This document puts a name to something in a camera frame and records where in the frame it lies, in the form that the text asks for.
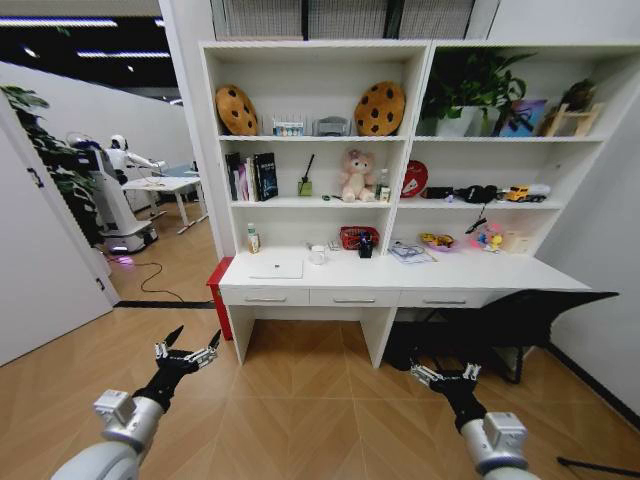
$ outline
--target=red stool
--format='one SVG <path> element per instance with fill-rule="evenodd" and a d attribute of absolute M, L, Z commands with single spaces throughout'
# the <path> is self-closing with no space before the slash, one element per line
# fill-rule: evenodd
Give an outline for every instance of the red stool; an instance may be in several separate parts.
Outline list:
<path fill-rule="evenodd" d="M 231 326 L 229 325 L 229 317 L 227 316 L 227 309 L 224 306 L 222 301 L 222 296 L 220 295 L 220 280 L 224 276 L 224 273 L 231 265 L 231 261 L 233 257 L 224 257 L 218 263 L 218 266 L 213 271 L 209 280 L 207 280 L 207 285 L 211 287 L 211 294 L 213 295 L 213 303 L 216 304 L 216 311 L 218 312 L 218 319 L 220 320 L 220 329 L 222 330 L 222 336 L 225 340 L 233 340 L 233 334 L 231 333 Z"/>

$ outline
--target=pink teddy bear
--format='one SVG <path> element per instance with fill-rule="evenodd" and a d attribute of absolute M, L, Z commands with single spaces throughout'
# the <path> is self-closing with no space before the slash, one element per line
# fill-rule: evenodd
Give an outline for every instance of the pink teddy bear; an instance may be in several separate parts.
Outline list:
<path fill-rule="evenodd" d="M 375 195 L 367 188 L 376 181 L 373 170 L 373 154 L 362 153 L 360 150 L 349 150 L 344 155 L 344 171 L 340 172 L 342 200 L 353 202 L 356 198 L 363 202 L 372 202 Z"/>

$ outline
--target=indoor plant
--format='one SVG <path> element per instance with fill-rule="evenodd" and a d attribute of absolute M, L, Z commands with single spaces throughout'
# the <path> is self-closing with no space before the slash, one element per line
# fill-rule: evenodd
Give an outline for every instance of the indoor plant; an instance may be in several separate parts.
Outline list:
<path fill-rule="evenodd" d="M 495 48 L 445 48 L 435 56 L 421 118 L 437 118 L 436 135 L 464 136 L 475 112 L 504 114 L 524 97 L 526 83 L 509 66 L 534 54 L 501 56 Z"/>
<path fill-rule="evenodd" d="M 0 86 L 0 90 L 16 112 L 22 128 L 27 132 L 89 245 L 102 243 L 97 223 L 98 210 L 91 196 L 95 190 L 93 178 L 86 167 L 78 162 L 78 151 L 51 136 L 38 124 L 40 117 L 33 113 L 35 108 L 49 108 L 49 104 L 33 90 L 8 85 Z"/>

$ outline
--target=door frame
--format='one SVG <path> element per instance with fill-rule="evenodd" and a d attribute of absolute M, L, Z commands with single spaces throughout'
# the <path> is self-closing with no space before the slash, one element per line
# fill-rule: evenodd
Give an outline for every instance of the door frame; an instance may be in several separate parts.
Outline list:
<path fill-rule="evenodd" d="M 80 230 L 58 187 L 31 144 L 11 105 L 2 94 L 0 94 L 0 128 L 5 131 L 9 141 L 14 146 L 25 170 L 28 168 L 33 169 L 40 182 L 44 185 L 40 191 L 51 209 L 51 214 L 57 219 L 64 229 L 69 242 L 75 247 L 78 253 L 78 260 L 84 262 L 91 274 L 96 278 L 96 284 L 98 280 L 102 283 L 104 286 L 102 293 L 107 301 L 112 306 L 117 304 L 120 301 L 120 296 L 113 287 L 109 275 L 97 265 L 95 254 L 84 237 L 82 230 Z"/>

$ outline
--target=ceiling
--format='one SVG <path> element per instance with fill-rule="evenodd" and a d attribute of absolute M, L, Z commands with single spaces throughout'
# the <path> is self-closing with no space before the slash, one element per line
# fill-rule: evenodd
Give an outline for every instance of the ceiling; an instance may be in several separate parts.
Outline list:
<path fill-rule="evenodd" d="M 159 17 L 158 0 L 0 0 L 2 16 Z"/>
<path fill-rule="evenodd" d="M 169 52 L 157 0 L 6 1 L 2 17 L 103 17 L 117 27 L 3 27 L 0 61 L 97 83 L 139 95 L 179 96 L 170 57 L 82 58 L 78 51 Z"/>

